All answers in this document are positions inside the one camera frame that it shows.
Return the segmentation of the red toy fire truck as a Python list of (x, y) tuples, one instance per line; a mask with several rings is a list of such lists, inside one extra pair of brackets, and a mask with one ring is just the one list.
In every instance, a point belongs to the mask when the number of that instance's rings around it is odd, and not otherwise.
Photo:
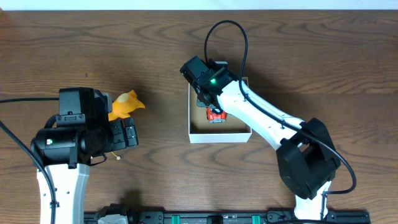
[(227, 114), (223, 110), (217, 108), (207, 108), (206, 118), (209, 123), (223, 123), (226, 121)]

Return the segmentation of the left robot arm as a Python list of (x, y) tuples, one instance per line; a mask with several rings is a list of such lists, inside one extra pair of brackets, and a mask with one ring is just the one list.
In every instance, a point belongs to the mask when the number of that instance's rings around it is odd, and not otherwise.
[(85, 192), (92, 158), (139, 144), (133, 118), (55, 127), (49, 118), (31, 141), (34, 156), (44, 166), (37, 173), (41, 223), (83, 223)]

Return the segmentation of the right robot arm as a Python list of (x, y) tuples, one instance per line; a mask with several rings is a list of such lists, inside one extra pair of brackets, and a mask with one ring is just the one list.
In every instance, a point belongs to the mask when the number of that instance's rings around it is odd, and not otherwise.
[[(295, 132), (288, 128), (283, 128), (270, 117), (262, 114), (258, 109), (245, 102), (239, 90), (238, 82), (233, 81), (227, 85), (221, 94), (221, 105), (225, 106), (227, 113), (234, 118), (232, 122), (223, 124), (205, 124), (205, 120), (200, 118), (198, 113), (201, 111), (198, 106), (193, 104), (193, 90), (188, 96), (188, 136), (191, 143), (233, 143), (247, 142), (253, 131), (260, 134), (274, 149), (281, 146), (283, 138), (292, 137)], [(302, 199), (295, 196), (296, 206), (294, 215), (299, 219), (321, 220), (325, 218), (328, 209), (326, 198), (322, 196), (331, 185), (328, 180), (316, 191), (314, 199)]]

